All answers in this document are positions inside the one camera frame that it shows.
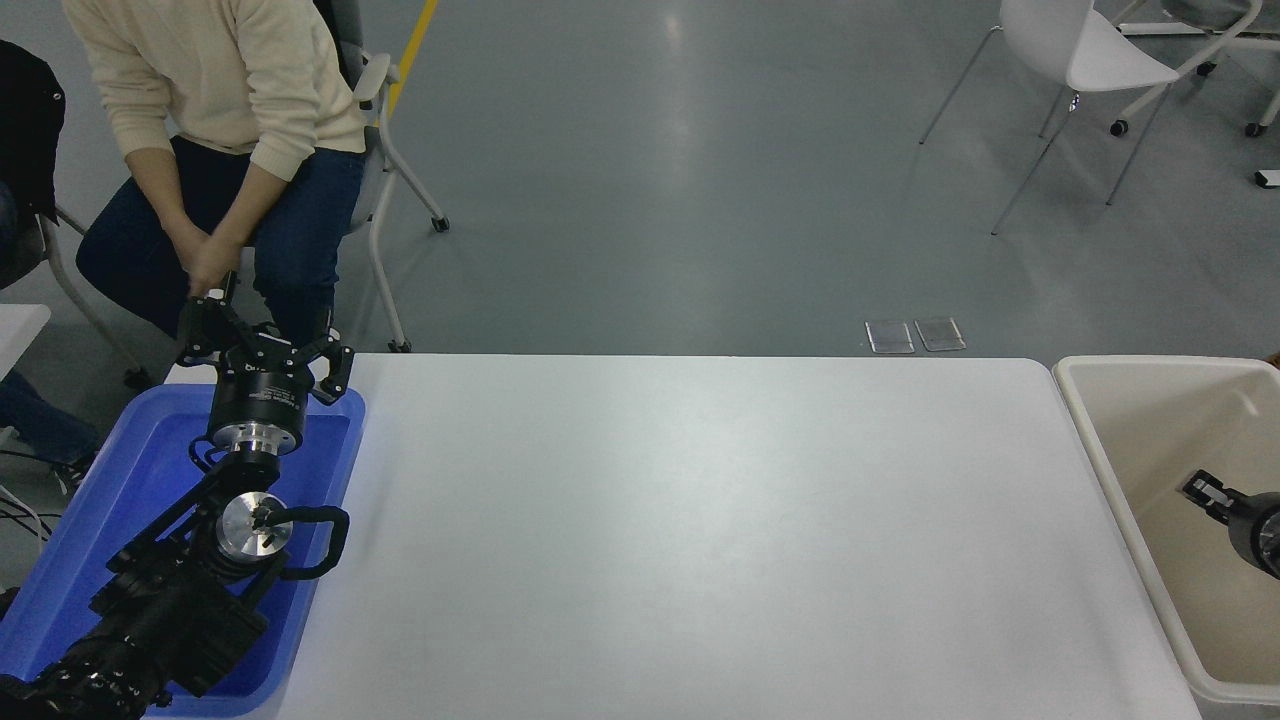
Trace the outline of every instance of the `gray floor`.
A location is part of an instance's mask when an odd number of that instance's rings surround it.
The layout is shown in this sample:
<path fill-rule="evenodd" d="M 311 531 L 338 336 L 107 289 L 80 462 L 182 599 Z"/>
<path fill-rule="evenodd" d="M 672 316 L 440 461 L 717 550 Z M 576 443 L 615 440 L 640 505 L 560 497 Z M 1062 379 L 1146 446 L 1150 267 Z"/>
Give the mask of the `gray floor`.
<path fill-rule="evenodd" d="M 364 8 L 369 44 L 398 56 L 421 5 Z M 393 123 L 453 220 L 431 233 L 401 193 L 388 224 L 415 350 L 861 356 L 865 320 L 932 315 L 964 332 L 952 355 L 1046 365 L 1280 350 L 1280 192 L 1251 182 L 1280 167 L 1280 131 L 1242 133 L 1280 63 L 1239 53 L 1181 82 L 1111 208 L 1133 137 L 1107 126 L 1135 94 L 1087 96 L 992 237 L 1055 87 L 993 42 L 929 143 L 916 140 L 997 8 L 444 0 Z M 59 199 L 91 219 L 125 170 L 83 54 L 52 3 L 0 5 L 0 28 L 68 91 Z M 1140 45 L 1176 64 L 1197 41 Z M 69 255 L 77 238 L 61 237 Z M 343 252 L 339 327 L 384 351 L 365 242 Z M 168 338 L 91 297 L 163 377 Z M 131 397 L 123 360 L 44 268 L 0 301 L 52 307 L 19 368 L 106 432 Z M 60 502 L 38 468 L 6 460 L 0 474 Z M 28 544 L 0 534 L 0 585 L 20 582 Z"/>

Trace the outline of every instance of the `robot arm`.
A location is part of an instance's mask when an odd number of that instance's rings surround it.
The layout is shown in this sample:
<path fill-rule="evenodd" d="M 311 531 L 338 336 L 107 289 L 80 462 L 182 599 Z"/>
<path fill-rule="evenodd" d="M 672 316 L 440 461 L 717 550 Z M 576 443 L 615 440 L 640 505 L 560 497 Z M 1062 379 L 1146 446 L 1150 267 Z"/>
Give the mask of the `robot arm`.
<path fill-rule="evenodd" d="M 1280 578 L 1280 492 L 1244 495 L 1224 487 L 1207 470 L 1197 470 L 1183 486 L 1183 495 L 1226 525 L 1231 547 L 1245 562 Z"/>
<path fill-rule="evenodd" d="M 178 364 L 218 370 L 202 439 L 223 456 L 207 465 L 192 454 L 204 478 L 108 561 L 115 575 L 90 601 L 102 618 L 92 630 L 29 683 L 0 675 L 5 720 L 136 720 L 169 703 L 169 682 L 200 697 L 266 630 L 255 607 L 275 582 L 319 578 L 342 556 L 343 510 L 289 509 L 268 489 L 302 442 L 308 395 L 333 404 L 346 392 L 351 348 L 330 334 L 293 347 L 212 297 L 188 301 L 183 327 Z M 329 360 L 319 384 L 317 357 Z M 319 564 L 287 566 L 293 523 L 333 525 Z"/>

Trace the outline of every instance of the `white table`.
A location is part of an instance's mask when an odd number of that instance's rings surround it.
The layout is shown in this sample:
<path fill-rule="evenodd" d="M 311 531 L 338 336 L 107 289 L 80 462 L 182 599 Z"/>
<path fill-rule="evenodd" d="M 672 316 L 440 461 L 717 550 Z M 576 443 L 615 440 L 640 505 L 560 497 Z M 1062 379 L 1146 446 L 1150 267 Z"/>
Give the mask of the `white table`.
<path fill-rule="evenodd" d="M 45 305 L 0 305 L 0 378 L 9 374 L 47 322 Z"/>
<path fill-rule="evenodd" d="M 362 355 L 351 386 L 352 534 L 256 716 L 1198 717 L 1032 361 Z"/>

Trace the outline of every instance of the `black jacket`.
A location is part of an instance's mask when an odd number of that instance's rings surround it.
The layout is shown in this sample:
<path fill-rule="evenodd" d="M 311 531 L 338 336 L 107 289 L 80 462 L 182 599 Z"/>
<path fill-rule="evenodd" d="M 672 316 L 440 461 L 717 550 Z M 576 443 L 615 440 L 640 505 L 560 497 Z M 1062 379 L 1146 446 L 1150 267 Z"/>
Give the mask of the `black jacket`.
<path fill-rule="evenodd" d="M 40 58 L 0 40 L 0 181 L 20 214 L 54 217 L 54 156 L 67 99 Z"/>

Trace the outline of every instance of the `blue tray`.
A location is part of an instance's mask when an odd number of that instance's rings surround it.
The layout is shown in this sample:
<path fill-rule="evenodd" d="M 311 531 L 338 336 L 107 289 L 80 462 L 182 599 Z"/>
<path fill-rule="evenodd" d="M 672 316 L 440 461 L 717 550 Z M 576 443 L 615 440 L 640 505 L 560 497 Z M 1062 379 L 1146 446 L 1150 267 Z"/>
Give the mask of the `blue tray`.
<path fill-rule="evenodd" d="M 160 386 L 125 407 L 0 623 L 0 674 L 33 679 L 97 624 L 88 601 L 111 579 L 106 561 L 201 478 L 187 445 L 205 434 L 212 392 L 212 386 Z M 310 402 L 302 446 L 280 460 L 270 492 L 288 506 L 340 505 L 364 420 L 365 402 L 355 391 L 333 406 Z M 294 525 L 291 566 L 324 557 L 328 532 L 316 538 L 316 529 Z M 270 625 L 244 660 L 202 698 L 170 684 L 173 705 L 147 715 L 230 717 L 260 706 L 293 662 L 314 593 L 315 580 L 278 582 L 257 607 Z"/>

